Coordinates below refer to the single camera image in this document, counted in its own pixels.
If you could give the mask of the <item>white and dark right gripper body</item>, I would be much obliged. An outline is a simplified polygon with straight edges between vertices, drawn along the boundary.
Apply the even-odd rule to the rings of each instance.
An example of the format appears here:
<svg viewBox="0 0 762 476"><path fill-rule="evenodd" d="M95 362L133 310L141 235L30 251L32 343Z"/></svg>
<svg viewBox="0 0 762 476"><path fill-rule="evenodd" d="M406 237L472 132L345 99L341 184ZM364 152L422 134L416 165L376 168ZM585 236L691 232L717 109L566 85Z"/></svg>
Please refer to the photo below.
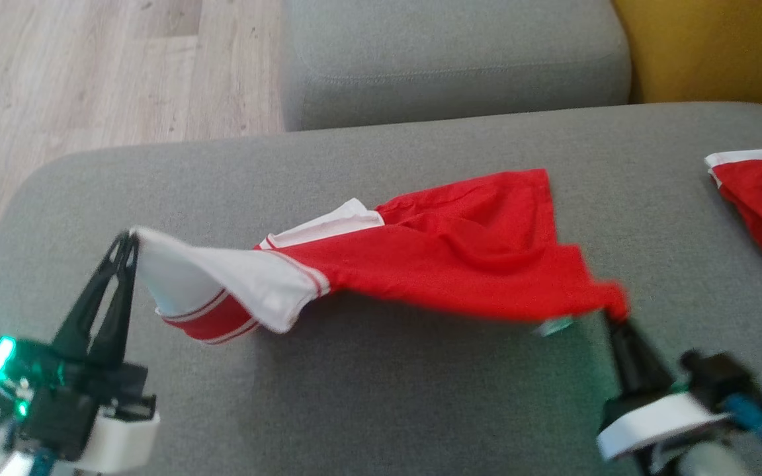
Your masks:
<svg viewBox="0 0 762 476"><path fill-rule="evenodd" d="M728 442L741 432L762 442L762 390L729 354L695 350L681 356L687 373L662 397L606 401L596 437L605 461L637 463L738 463Z"/></svg>

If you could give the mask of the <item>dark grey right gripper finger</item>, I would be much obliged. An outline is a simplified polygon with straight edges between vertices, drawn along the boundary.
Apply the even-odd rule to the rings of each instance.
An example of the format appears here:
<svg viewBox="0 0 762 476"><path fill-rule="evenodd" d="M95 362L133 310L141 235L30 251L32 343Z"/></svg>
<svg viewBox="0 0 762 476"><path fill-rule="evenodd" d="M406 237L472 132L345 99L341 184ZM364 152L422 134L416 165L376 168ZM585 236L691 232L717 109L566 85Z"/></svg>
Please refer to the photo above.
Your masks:
<svg viewBox="0 0 762 476"><path fill-rule="evenodd" d="M662 397L671 392L675 378L632 320L617 319L610 313L604 320L618 380L618 398Z"/></svg>

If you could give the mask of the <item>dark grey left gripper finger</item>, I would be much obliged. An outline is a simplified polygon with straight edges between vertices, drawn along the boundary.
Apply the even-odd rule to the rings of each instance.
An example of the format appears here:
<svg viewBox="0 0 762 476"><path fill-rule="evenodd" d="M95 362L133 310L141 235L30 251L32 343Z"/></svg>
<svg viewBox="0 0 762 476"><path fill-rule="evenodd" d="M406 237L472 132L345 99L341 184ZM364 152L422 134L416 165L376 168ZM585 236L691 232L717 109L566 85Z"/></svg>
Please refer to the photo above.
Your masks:
<svg viewBox="0 0 762 476"><path fill-rule="evenodd" d="M52 340L52 350L60 358L70 361L91 362L89 352L94 340L91 338L91 329L96 321L106 289L108 289L110 281L116 279L112 262L114 262L117 254L117 246L120 240L136 240L136 235L130 230L120 232L100 260L93 276L73 304Z"/></svg>
<svg viewBox="0 0 762 476"><path fill-rule="evenodd" d="M116 289L89 352L94 364L110 370L120 367L125 357L139 248L140 242L137 240L119 241L112 262Z"/></svg>

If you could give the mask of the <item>white and dark left gripper body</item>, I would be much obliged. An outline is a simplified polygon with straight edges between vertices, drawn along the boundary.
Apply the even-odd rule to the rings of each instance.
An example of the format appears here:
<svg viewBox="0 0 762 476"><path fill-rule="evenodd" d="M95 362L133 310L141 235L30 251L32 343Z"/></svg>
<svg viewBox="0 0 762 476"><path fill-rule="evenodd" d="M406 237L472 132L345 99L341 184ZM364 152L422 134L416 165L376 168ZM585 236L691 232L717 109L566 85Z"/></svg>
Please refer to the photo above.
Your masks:
<svg viewBox="0 0 762 476"><path fill-rule="evenodd" d="M70 361L54 344L0 337L0 474L130 472L161 422L148 368Z"/></svg>

